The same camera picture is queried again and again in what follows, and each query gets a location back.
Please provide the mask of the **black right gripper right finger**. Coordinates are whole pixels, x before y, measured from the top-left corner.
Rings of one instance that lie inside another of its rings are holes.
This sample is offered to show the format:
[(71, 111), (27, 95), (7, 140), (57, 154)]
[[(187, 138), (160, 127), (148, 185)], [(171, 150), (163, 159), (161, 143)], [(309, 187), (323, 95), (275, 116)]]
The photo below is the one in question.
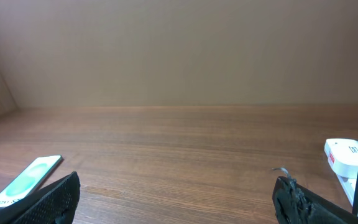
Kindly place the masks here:
[(272, 194), (280, 224), (358, 224), (358, 216), (299, 185), (289, 172), (276, 179)]

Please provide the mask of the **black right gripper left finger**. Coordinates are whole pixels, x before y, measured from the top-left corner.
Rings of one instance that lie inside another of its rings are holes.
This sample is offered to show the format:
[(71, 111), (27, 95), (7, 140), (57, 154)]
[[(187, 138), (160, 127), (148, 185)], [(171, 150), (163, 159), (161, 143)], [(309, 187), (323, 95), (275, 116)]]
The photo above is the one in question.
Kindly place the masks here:
[(0, 224), (72, 224), (80, 199), (77, 172), (0, 210)]

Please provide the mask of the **smartphone with teal screen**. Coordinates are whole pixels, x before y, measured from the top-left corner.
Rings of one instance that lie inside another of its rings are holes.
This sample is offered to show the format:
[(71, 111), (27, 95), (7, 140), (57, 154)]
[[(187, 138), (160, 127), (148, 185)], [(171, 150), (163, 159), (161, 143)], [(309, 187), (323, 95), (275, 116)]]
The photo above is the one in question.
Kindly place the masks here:
[(61, 155), (54, 155), (38, 157), (32, 161), (0, 192), (0, 209), (10, 206), (34, 192), (62, 160)]

